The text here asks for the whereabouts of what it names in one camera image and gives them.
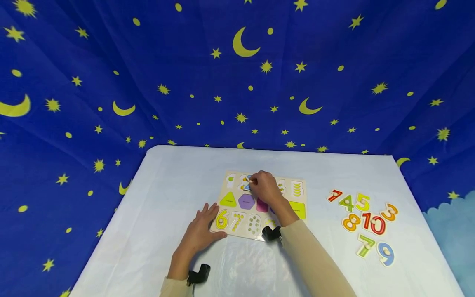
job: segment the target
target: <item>beige sleeve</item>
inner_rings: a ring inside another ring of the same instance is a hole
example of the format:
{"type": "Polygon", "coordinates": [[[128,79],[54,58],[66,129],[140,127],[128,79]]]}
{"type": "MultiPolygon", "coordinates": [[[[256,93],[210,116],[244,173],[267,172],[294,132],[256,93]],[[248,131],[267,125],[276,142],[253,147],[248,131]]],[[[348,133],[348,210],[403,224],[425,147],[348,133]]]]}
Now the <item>beige sleeve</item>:
{"type": "Polygon", "coordinates": [[[356,297],[345,276],[304,221],[297,220],[282,227],[280,234],[284,250],[294,262],[312,296],[356,297]]]}
{"type": "Polygon", "coordinates": [[[193,297],[193,286],[187,286],[186,280],[165,278],[160,297],[193,297]]]}

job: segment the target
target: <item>wooden puzzle board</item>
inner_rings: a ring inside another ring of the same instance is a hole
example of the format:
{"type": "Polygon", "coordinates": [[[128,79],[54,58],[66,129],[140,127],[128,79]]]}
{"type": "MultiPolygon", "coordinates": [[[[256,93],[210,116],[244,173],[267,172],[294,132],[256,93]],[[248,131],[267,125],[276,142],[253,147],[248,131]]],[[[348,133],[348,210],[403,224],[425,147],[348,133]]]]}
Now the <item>wooden puzzle board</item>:
{"type": "MultiPolygon", "coordinates": [[[[251,173],[226,171],[218,198],[219,213],[210,230],[264,241],[262,229],[272,229],[279,221],[272,209],[250,192],[251,173]]],[[[275,177],[282,195],[289,200],[297,216],[307,220],[307,189],[304,180],[275,177]]]]}

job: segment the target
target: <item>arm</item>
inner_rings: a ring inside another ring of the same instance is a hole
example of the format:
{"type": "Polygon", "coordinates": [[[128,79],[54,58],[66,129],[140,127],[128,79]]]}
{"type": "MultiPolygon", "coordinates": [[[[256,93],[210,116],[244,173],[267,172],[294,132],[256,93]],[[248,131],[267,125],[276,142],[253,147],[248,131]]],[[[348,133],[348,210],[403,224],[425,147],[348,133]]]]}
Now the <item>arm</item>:
{"type": "Polygon", "coordinates": [[[282,244],[314,297],[356,297],[333,259],[310,232],[268,172],[251,176],[251,191],[274,210],[282,228],[282,244]]]}
{"type": "Polygon", "coordinates": [[[160,297],[192,297],[193,286],[187,285],[191,260],[196,253],[204,250],[212,242],[226,237],[225,232],[211,233],[209,224],[218,214],[219,206],[214,203],[209,209],[206,203],[202,211],[196,212],[195,219],[186,229],[180,245],[171,257],[170,270],[163,281],[160,297]]]}

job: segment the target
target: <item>person's left hand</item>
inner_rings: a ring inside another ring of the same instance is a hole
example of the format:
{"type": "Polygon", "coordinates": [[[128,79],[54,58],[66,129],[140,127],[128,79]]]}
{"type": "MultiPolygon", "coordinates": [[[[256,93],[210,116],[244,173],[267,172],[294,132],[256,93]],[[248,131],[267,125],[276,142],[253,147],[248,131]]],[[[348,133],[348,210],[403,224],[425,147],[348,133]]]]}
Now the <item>person's left hand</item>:
{"type": "Polygon", "coordinates": [[[196,212],[195,219],[191,221],[186,229],[179,249],[187,250],[194,255],[207,248],[211,243],[225,238],[227,236],[226,232],[210,232],[209,230],[209,223],[216,218],[218,211],[219,206],[216,203],[211,205],[209,209],[208,204],[205,203],[203,210],[196,212]]]}

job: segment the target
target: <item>hand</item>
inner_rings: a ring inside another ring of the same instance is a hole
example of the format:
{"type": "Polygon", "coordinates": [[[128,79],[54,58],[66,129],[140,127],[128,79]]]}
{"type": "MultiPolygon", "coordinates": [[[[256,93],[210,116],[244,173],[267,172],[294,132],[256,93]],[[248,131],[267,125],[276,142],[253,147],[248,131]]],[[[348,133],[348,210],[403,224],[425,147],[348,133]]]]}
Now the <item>hand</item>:
{"type": "Polygon", "coordinates": [[[214,203],[209,209],[205,203],[202,211],[196,212],[196,217],[189,224],[179,249],[187,250],[193,255],[207,248],[212,242],[227,236],[226,232],[210,232],[209,224],[216,218],[219,206],[214,203]]]}
{"type": "Polygon", "coordinates": [[[261,170],[253,174],[250,180],[252,181],[249,183],[251,191],[271,207],[283,198],[276,179],[269,172],[261,170]]]}

